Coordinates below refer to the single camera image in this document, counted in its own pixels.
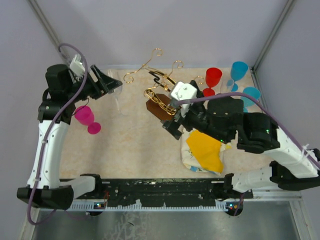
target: yellow cloth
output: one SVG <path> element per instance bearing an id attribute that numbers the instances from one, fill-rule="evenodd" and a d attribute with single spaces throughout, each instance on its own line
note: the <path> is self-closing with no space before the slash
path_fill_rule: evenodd
<path id="1" fill-rule="evenodd" d="M 219 158 L 220 141 L 195 130 L 190 133 L 186 143 L 203 169 L 222 173 L 224 165 Z"/>

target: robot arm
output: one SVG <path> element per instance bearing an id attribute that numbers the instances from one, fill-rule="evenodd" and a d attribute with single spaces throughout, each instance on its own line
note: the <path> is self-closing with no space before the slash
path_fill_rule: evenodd
<path id="1" fill-rule="evenodd" d="M 170 92 L 171 105 L 176 101 L 202 98 L 196 82 L 178 82 Z M 229 143 L 238 133 L 237 148 L 249 153 L 264 154 L 274 161 L 270 166 L 246 173 L 231 173 L 224 178 L 224 188 L 244 193 L 252 188 L 276 186 L 291 191 L 300 191 L 320 186 L 317 167 L 295 145 L 285 132 L 268 115 L 260 112 L 244 113 L 241 99 L 230 96 L 210 100 L 207 109 L 203 102 L 183 104 L 174 118 L 163 123 L 163 128 L 176 139 L 187 131 L 198 131 Z M 317 162 L 318 149 L 305 150 Z"/>
<path id="2" fill-rule="evenodd" d="M 70 69 L 77 76 L 81 76 L 84 73 L 84 69 L 79 64 L 79 61 L 79 57 L 76 55 L 70 64 Z M 43 94 L 42 104 L 38 109 L 39 140 L 34 165 L 26 187 L 20 187 L 17 190 L 17 197 L 28 203 L 32 187 L 35 181 L 38 181 L 32 199 L 33 207 L 66 210 L 72 204 L 73 199 L 86 193 L 94 197 L 95 194 L 99 194 L 101 191 L 102 181 L 97 174 L 83 174 L 78 178 L 66 182 L 60 182 L 59 174 L 63 144 L 69 125 L 71 124 L 73 112 L 76 109 L 75 103 L 88 97 L 97 100 L 122 86 L 121 81 L 104 75 L 95 65 L 91 66 L 90 69 L 92 74 L 97 78 L 97 81 L 94 81 L 88 74 L 81 93 L 62 112 L 51 128 L 44 148 L 40 176 L 36 179 L 44 135 L 52 123 L 54 116 L 74 96 L 83 81 L 73 79 L 70 69 L 67 65 L 57 64 L 50 66 L 45 74 L 48 89 Z"/>

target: marble pattern surface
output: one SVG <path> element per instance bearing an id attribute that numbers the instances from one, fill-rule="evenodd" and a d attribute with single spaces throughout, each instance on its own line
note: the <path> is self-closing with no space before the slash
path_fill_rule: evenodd
<path id="1" fill-rule="evenodd" d="M 161 69 L 169 73 L 171 69 Z M 221 82 L 230 78 L 230 68 L 221 68 Z M 116 79 L 132 69 L 109 69 Z M 171 77 L 175 81 L 189 82 L 196 76 L 206 75 L 206 68 L 175 69 Z M 250 73 L 237 82 L 239 91 L 253 86 Z M 60 164 L 60 178 L 75 178 L 80 174 L 100 174 L 102 178 L 212 178 L 212 173 L 196 173 L 187 169 L 181 160 L 181 141 L 174 139 L 162 128 L 160 121 L 146 109 L 144 90 L 153 85 L 153 76 L 141 70 L 134 76 L 134 82 L 124 83 L 117 96 L 106 95 L 90 100 L 88 106 L 95 115 L 95 121 L 102 126 L 101 132 L 90 135 L 87 127 L 72 119 L 63 145 Z M 156 93 L 165 93 L 157 89 Z M 252 106 L 250 112 L 259 108 Z M 223 174 L 245 172 L 266 166 L 270 158 L 232 149 L 223 157 Z"/>

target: gray floor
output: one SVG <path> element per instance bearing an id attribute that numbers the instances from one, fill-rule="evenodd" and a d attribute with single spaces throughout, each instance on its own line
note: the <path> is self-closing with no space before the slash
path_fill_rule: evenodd
<path id="1" fill-rule="evenodd" d="M 40 220 L 48 212 L 42 212 Z M 83 212 L 72 212 L 83 217 Z M 245 202 L 240 216 L 224 212 L 104 212 L 72 219 L 56 212 L 32 240 L 298 240 L 288 202 Z"/>

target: folded cloth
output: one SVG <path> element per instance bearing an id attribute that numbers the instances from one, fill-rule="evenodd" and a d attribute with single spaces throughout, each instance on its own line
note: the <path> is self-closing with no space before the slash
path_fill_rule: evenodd
<path id="1" fill-rule="evenodd" d="M 220 175 L 224 169 L 224 150 L 231 148 L 198 130 L 191 132 L 183 129 L 181 136 L 182 163 L 197 173 L 212 172 Z"/>

